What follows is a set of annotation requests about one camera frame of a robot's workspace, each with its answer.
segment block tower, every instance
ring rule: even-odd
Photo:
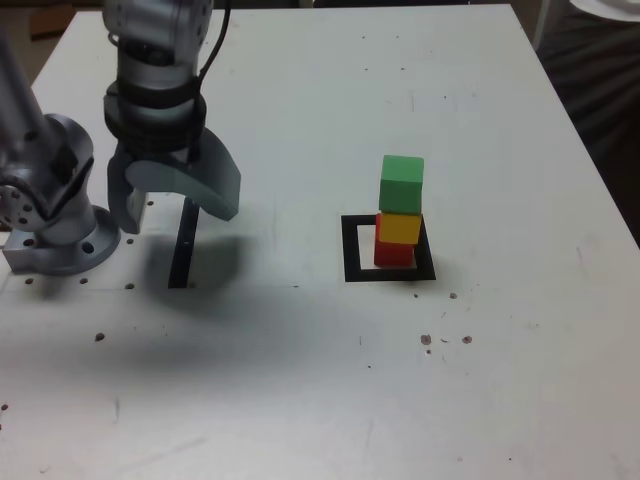
[[[386,155],[380,179],[374,264],[410,267],[422,223],[424,159]]]

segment white tabletop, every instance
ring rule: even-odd
[[[115,61],[78,14],[35,84],[100,205]],[[640,476],[640,255],[510,7],[237,11],[204,94],[243,183],[195,289],[177,195],[64,283],[2,267],[1,479]],[[426,159],[437,281],[344,282],[385,154]]]

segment black band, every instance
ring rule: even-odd
[[[177,107],[196,97],[198,91],[198,79],[193,77],[189,82],[168,90],[152,90],[129,83],[122,77],[116,82],[119,95],[140,107],[165,109]]]
[[[124,118],[118,106],[118,97],[107,94],[104,98],[104,118],[107,128],[124,145],[136,150],[162,153],[182,150],[195,144],[204,131],[207,105],[198,97],[193,115],[182,124],[151,128],[140,126]]]

